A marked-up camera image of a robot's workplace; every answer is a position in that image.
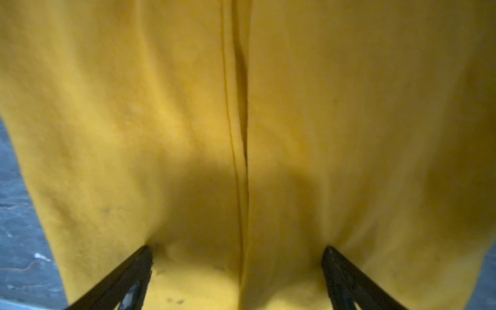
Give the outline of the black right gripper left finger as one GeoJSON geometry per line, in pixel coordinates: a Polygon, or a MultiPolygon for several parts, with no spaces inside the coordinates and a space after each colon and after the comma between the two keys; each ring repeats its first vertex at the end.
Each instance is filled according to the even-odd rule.
{"type": "Polygon", "coordinates": [[[142,246],[68,310],[141,310],[151,280],[152,253],[142,246]]]}

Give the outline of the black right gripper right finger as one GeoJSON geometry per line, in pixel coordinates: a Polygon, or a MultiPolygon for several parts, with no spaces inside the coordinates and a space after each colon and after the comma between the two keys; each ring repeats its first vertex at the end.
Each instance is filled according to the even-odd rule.
{"type": "Polygon", "coordinates": [[[406,310],[336,248],[325,248],[321,266],[333,309],[406,310]]]}

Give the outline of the yellow t-shirt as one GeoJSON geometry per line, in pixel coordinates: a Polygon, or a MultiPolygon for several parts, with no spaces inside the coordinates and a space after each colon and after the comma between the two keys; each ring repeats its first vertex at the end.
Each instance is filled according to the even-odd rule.
{"type": "Polygon", "coordinates": [[[495,242],[494,1],[2,1],[1,118],[69,302],[463,309],[495,242]]]}

